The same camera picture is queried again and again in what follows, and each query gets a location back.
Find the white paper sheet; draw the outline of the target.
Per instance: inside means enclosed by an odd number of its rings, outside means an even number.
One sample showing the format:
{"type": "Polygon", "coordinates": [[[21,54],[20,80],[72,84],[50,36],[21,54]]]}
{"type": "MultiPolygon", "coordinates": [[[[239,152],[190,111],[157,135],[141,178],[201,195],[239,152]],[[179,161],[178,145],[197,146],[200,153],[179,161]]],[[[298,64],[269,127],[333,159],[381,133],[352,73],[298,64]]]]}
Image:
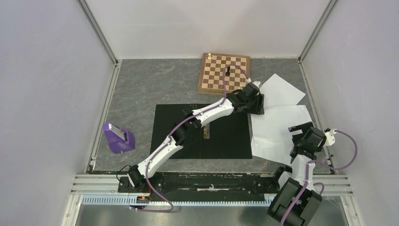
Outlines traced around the white paper sheet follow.
{"type": "Polygon", "coordinates": [[[251,115],[252,155],[291,165],[292,135],[288,128],[311,121],[304,105],[275,106],[251,115]]]}
{"type": "Polygon", "coordinates": [[[297,105],[306,95],[277,74],[273,74],[261,86],[260,92],[264,94],[266,108],[297,105]]]}

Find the teal black file folder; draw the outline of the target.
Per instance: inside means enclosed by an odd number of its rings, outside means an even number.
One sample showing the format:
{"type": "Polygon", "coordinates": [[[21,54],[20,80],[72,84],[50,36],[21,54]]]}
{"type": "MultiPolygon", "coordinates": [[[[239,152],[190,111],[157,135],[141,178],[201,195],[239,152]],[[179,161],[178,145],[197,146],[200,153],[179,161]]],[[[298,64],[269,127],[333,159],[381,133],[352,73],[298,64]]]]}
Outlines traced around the teal black file folder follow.
{"type": "MultiPolygon", "coordinates": [[[[186,112],[205,107],[206,104],[156,105],[152,131],[153,153],[163,143],[168,133],[180,123],[186,112]]],[[[197,130],[185,140],[183,149],[172,159],[251,159],[251,137],[248,114],[234,113],[219,118],[208,125],[208,136],[197,130]]]]}

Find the purple stand with phone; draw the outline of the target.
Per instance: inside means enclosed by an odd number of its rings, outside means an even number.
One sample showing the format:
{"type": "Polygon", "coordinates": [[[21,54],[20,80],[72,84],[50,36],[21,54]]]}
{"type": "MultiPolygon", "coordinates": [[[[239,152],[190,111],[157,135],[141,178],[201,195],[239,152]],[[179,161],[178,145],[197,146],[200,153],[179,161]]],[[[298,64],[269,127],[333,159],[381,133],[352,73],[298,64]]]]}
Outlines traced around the purple stand with phone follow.
{"type": "Polygon", "coordinates": [[[104,123],[102,129],[108,146],[114,154],[135,150],[136,140],[130,130],[122,129],[109,122],[104,123]]]}

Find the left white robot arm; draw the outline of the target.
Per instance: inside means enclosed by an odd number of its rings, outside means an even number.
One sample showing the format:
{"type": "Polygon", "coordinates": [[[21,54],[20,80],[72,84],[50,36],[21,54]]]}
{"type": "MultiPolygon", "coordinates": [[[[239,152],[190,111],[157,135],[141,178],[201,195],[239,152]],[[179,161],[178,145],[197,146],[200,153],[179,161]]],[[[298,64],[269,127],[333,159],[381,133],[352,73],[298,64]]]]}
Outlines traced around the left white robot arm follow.
{"type": "Polygon", "coordinates": [[[192,110],[167,134],[164,141],[145,160],[129,168],[129,185],[136,192],[147,188],[148,179],[153,177],[158,168],[184,144],[195,131],[219,118],[234,113],[264,114],[264,94],[260,91],[261,82],[250,81],[243,89],[224,95],[219,101],[206,107],[192,110]]]}

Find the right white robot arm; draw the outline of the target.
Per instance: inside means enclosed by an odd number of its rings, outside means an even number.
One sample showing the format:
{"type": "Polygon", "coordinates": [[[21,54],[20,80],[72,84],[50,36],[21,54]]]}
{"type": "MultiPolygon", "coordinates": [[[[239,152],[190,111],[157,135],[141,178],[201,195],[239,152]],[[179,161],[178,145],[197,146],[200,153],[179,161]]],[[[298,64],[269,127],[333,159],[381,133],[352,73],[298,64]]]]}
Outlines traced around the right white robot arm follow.
{"type": "Polygon", "coordinates": [[[279,167],[271,180],[278,193],[267,214],[282,226],[307,226],[322,203],[321,195],[315,191],[312,175],[315,154],[322,150],[326,135],[312,122],[288,130],[293,133],[290,165],[279,167]]]}

